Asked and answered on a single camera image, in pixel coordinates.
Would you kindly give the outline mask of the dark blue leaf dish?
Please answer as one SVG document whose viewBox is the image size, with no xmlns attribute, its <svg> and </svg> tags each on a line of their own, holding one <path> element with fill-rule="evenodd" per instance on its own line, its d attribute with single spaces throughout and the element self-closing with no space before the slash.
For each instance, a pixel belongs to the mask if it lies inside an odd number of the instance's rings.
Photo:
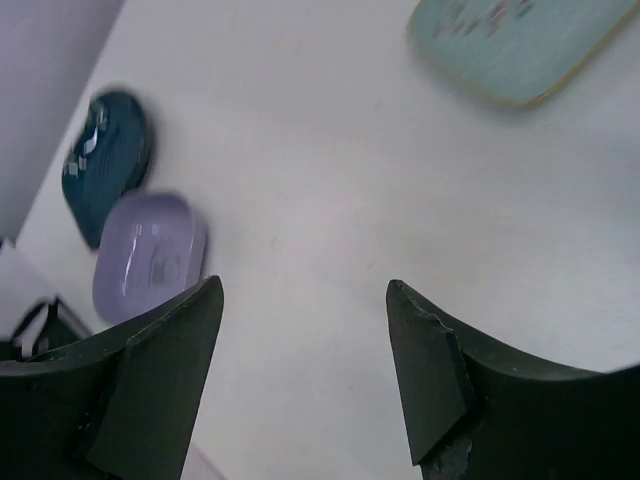
<svg viewBox="0 0 640 480">
<path fill-rule="evenodd" d="M 136 95 L 106 89 L 91 98 L 61 174 L 63 197 L 89 249 L 99 248 L 118 200 L 143 183 L 153 147 L 153 124 Z"/>
</svg>

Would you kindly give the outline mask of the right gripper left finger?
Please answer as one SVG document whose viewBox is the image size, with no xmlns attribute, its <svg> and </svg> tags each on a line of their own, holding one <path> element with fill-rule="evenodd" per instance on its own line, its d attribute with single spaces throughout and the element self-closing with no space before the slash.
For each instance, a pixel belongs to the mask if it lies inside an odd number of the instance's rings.
<svg viewBox="0 0 640 480">
<path fill-rule="evenodd" d="M 221 326 L 211 276 L 131 320 L 30 359 L 1 343 L 5 479 L 177 479 Z"/>
</svg>

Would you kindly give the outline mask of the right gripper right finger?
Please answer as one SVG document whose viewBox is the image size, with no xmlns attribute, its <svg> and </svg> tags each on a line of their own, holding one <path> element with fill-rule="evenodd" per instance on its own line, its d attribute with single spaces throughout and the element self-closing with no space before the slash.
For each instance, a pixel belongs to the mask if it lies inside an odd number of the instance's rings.
<svg viewBox="0 0 640 480">
<path fill-rule="evenodd" d="M 400 280 L 386 291 L 412 463 L 426 479 L 635 479 L 639 370 L 511 347 Z"/>
</svg>

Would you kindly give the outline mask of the purple square panda plate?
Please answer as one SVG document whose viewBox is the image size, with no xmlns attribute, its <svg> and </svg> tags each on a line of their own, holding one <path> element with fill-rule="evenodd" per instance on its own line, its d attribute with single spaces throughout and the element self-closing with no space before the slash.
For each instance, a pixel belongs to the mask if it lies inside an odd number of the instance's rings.
<svg viewBox="0 0 640 480">
<path fill-rule="evenodd" d="M 95 311 L 117 325 L 146 313 L 201 278 L 208 225 L 176 192 L 136 191 L 109 213 L 92 285 Z"/>
</svg>

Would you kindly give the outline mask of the teal rectangular plate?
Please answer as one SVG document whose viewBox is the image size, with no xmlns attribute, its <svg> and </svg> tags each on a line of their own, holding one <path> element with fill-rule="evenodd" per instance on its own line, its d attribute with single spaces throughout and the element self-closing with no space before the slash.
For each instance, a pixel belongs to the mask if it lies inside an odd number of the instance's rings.
<svg viewBox="0 0 640 480">
<path fill-rule="evenodd" d="M 421 1 L 414 55 L 492 103 L 534 105 L 564 87 L 638 13 L 636 1 Z"/>
</svg>

